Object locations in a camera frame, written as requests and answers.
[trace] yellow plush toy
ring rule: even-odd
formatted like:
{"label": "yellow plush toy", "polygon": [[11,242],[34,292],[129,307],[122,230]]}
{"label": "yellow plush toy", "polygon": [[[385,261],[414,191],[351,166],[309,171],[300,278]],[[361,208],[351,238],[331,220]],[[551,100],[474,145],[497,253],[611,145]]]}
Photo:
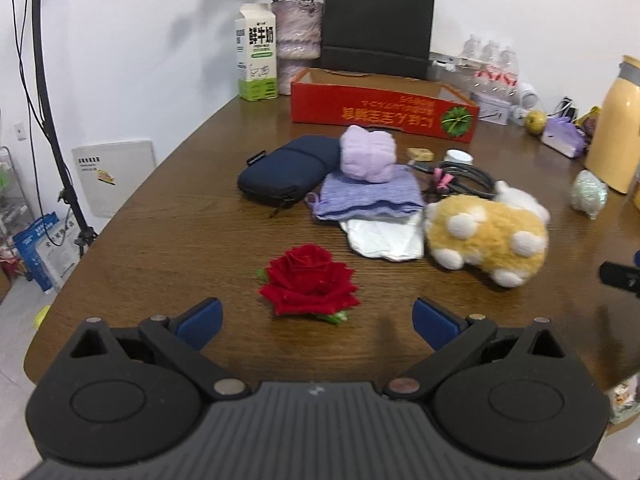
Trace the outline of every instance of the yellow plush toy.
{"label": "yellow plush toy", "polygon": [[520,286],[542,267],[549,212],[530,194],[496,184],[494,201],[455,195],[427,206],[431,254],[446,269],[480,267],[498,285]]}

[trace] wooden table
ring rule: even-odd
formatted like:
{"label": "wooden table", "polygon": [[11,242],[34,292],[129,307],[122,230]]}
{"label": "wooden table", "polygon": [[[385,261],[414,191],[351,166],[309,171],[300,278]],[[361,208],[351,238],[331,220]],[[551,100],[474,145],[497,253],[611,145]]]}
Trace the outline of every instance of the wooden table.
{"label": "wooden table", "polygon": [[[582,169],[514,126],[480,123],[473,142],[397,134],[405,148],[441,157],[469,150],[476,166],[531,192],[551,211],[548,259],[527,285],[501,290],[475,270],[443,271],[429,259],[407,263],[352,253],[341,229],[314,222],[303,203],[269,218],[271,209],[236,189],[245,161],[308,133],[343,128],[292,124],[286,98],[236,99],[182,143],[133,194],[59,293],[25,358],[37,381],[83,319],[133,326],[146,316],[174,316],[207,296],[223,301],[222,332],[204,354],[252,384],[259,380],[373,380],[380,384],[430,353],[414,333],[411,308],[427,296],[466,316],[486,314],[503,326],[546,316],[580,353],[603,388],[640,369],[640,301],[600,285],[607,259],[629,264],[640,249],[640,212],[609,193],[594,221],[568,205]],[[276,318],[257,293],[257,269],[285,250],[315,242],[356,269],[362,302],[333,326]]]}

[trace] zipper pull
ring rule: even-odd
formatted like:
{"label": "zipper pull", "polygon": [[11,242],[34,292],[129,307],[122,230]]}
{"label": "zipper pull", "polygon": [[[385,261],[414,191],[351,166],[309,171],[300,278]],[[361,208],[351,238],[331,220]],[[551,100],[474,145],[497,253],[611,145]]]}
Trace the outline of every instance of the zipper pull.
{"label": "zipper pull", "polygon": [[283,200],[282,202],[280,202],[280,205],[273,210],[273,212],[269,215],[269,218],[273,218],[274,216],[276,216],[280,211],[286,208],[286,206],[287,206],[287,200]]}

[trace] black pole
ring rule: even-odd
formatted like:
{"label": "black pole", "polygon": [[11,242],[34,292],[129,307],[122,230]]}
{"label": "black pole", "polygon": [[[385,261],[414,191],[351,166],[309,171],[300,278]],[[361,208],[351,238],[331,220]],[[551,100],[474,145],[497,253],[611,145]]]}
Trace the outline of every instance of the black pole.
{"label": "black pole", "polygon": [[42,10],[42,0],[31,0],[31,27],[33,28],[33,58],[35,61],[35,76],[36,87],[38,91],[38,98],[40,105],[42,106],[42,125],[45,136],[49,139],[51,144],[51,151],[53,152],[53,158],[56,161],[56,167],[60,174],[60,180],[62,181],[63,190],[60,193],[60,198],[71,207],[71,211],[76,217],[78,227],[80,229],[80,235],[76,239],[76,244],[80,247],[80,255],[84,253],[84,247],[91,245],[97,236],[94,228],[87,225],[80,203],[78,202],[78,196],[76,190],[71,183],[71,177],[69,177],[68,169],[65,164],[65,160],[62,157],[62,151],[60,151],[60,144],[58,142],[58,136],[56,135],[56,128],[53,124],[53,115],[51,113],[51,104],[49,103],[49,93],[47,92],[47,81],[44,73],[44,61],[42,59],[42,27],[40,23],[40,12]]}

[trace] flower vase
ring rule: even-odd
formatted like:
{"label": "flower vase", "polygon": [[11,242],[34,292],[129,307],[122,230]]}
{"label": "flower vase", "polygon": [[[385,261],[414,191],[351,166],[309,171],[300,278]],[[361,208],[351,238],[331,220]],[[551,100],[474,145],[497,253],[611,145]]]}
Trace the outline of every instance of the flower vase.
{"label": "flower vase", "polygon": [[271,10],[276,16],[278,93],[291,95],[291,82],[320,57],[322,3],[281,0]]}

